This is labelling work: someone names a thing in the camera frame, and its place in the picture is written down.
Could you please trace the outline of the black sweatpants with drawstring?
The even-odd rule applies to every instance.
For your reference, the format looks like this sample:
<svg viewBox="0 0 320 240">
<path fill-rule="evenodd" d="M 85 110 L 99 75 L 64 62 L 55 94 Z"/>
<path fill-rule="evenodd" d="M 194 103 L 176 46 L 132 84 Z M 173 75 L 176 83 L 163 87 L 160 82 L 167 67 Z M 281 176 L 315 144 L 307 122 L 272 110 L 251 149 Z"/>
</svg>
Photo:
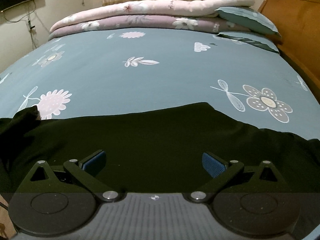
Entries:
<svg viewBox="0 0 320 240">
<path fill-rule="evenodd" d="M 194 191 L 210 180 L 202 154 L 255 166 L 272 162 L 301 201 L 293 232 L 303 239 L 319 225 L 319 140 L 259 129 L 208 103 L 111 116 L 39 120 L 35 107 L 1 119 L 1 195 L 10 201 L 39 160 L 60 166 L 104 150 L 98 179 L 130 192 Z"/>
</svg>

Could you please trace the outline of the blue patterned bed sheet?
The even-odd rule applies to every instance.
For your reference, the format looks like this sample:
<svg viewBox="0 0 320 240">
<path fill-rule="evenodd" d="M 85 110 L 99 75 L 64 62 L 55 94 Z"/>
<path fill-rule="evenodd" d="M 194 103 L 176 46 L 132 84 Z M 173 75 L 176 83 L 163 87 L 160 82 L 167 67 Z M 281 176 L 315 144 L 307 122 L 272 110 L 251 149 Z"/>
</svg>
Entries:
<svg viewBox="0 0 320 240">
<path fill-rule="evenodd" d="M 1 74 L 1 117 L 117 115 L 207 102 L 259 128 L 319 137 L 319 104 L 278 53 L 174 29 L 55 38 Z"/>
</svg>

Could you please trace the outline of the wooden headboard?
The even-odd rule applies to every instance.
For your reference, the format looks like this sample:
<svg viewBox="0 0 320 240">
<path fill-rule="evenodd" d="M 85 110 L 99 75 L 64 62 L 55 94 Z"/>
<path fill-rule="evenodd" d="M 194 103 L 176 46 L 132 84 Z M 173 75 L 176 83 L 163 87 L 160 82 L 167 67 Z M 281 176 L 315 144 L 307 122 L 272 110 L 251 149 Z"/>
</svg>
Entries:
<svg viewBox="0 0 320 240">
<path fill-rule="evenodd" d="M 258 11 L 278 28 L 278 48 L 319 88 L 319 0 L 264 0 Z"/>
</svg>

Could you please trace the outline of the purple floral folded quilt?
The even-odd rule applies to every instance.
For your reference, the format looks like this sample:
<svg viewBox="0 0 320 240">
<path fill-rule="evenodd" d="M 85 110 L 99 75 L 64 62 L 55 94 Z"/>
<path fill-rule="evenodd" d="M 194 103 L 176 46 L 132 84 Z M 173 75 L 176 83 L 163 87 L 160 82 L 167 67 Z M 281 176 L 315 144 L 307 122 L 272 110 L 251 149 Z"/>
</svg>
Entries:
<svg viewBox="0 0 320 240">
<path fill-rule="evenodd" d="M 103 18 L 95 21 L 59 27 L 49 35 L 49 39 L 77 34 L 85 31 L 118 30 L 127 28 L 181 29 L 218 34 L 224 31 L 249 32 L 247 27 L 218 17 L 174 17 L 167 15 L 128 15 Z"/>
</svg>

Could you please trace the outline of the white floral folded quilt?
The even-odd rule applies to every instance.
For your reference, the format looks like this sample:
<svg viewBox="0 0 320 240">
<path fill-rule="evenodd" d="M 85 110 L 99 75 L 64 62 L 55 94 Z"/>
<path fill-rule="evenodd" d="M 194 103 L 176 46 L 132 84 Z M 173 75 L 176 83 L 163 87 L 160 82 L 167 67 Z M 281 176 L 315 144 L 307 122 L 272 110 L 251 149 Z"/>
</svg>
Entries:
<svg viewBox="0 0 320 240">
<path fill-rule="evenodd" d="M 99 20 L 102 18 L 122 15 L 170 15 L 170 16 L 207 16 L 224 6 L 251 7 L 255 0 L 142 0 L 128 1 L 106 5 L 69 15 L 56 22 L 50 33 L 56 29 L 77 23 Z"/>
</svg>

